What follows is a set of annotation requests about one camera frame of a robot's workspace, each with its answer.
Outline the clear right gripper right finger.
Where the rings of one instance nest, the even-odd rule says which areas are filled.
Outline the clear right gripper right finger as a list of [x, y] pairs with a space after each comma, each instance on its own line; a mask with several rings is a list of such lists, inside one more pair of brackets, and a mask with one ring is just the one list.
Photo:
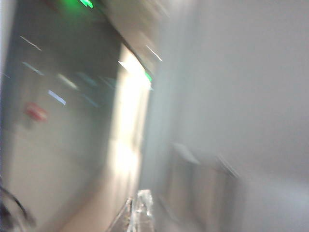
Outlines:
[[135, 210], [137, 213], [145, 213], [146, 216], [153, 216], [153, 197], [149, 189], [139, 190], [137, 193]]

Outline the clear right gripper left finger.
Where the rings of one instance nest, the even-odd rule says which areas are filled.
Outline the clear right gripper left finger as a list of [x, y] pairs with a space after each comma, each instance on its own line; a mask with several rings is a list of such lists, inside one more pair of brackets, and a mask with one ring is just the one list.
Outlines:
[[125, 232], [133, 232], [134, 225], [134, 199], [129, 197], [126, 201], [126, 209], [125, 209]]

